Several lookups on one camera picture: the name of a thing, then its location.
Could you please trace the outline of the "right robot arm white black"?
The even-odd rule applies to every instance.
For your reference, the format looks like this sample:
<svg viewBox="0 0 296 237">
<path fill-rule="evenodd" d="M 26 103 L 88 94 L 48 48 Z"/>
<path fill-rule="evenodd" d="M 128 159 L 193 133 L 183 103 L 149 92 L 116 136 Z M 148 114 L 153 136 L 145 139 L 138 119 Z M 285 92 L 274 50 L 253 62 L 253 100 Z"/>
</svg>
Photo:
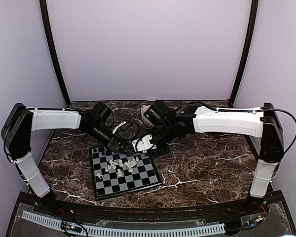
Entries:
<svg viewBox="0 0 296 237">
<path fill-rule="evenodd" d="M 157 147 L 196 133 L 240 134 L 248 139 L 259 139 L 259 157 L 250 186 L 250 197 L 242 202 L 242 210 L 246 214 L 253 214 L 260 208 L 260 198 L 266 195 L 267 188 L 288 151 L 284 147 L 283 128 L 278 113 L 294 118 L 290 112 L 278 109 L 272 103 L 236 109 L 189 102 L 177 109 L 171 109 L 164 102 L 155 101 L 142 115 L 157 128 L 151 141 Z"/>
</svg>

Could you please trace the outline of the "black grey chessboard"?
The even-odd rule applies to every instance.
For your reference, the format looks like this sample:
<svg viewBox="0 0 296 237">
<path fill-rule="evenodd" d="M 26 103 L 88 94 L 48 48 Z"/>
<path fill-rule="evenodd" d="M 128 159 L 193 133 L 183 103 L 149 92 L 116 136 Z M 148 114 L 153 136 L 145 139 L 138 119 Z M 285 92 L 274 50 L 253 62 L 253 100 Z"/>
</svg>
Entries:
<svg viewBox="0 0 296 237">
<path fill-rule="evenodd" d="M 127 156 L 113 153 L 105 147 L 92 147 L 89 153 L 95 200 L 118 197 L 162 184 L 153 160 L 146 153 Z M 118 165 L 120 159 L 123 167 Z M 118 169 L 121 169 L 123 176 L 118 177 Z M 102 174 L 103 178 L 99 179 L 97 173 Z"/>
</svg>

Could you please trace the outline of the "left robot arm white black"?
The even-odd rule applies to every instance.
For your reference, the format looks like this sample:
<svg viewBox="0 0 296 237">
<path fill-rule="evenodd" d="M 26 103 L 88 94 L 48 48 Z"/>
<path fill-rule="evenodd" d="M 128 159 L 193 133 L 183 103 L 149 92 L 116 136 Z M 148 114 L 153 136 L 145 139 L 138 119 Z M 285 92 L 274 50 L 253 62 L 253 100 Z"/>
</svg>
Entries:
<svg viewBox="0 0 296 237">
<path fill-rule="evenodd" d="M 123 141 L 105 124 L 111 110 L 103 103 L 87 111 L 73 109 L 42 109 L 26 107 L 22 103 L 13 106 L 2 130 L 4 151 L 15 164 L 24 182 L 41 199 L 40 206 L 49 215 L 56 215 L 60 205 L 34 161 L 31 134 L 39 130 L 80 130 L 93 137 L 113 152 L 124 150 Z"/>
</svg>

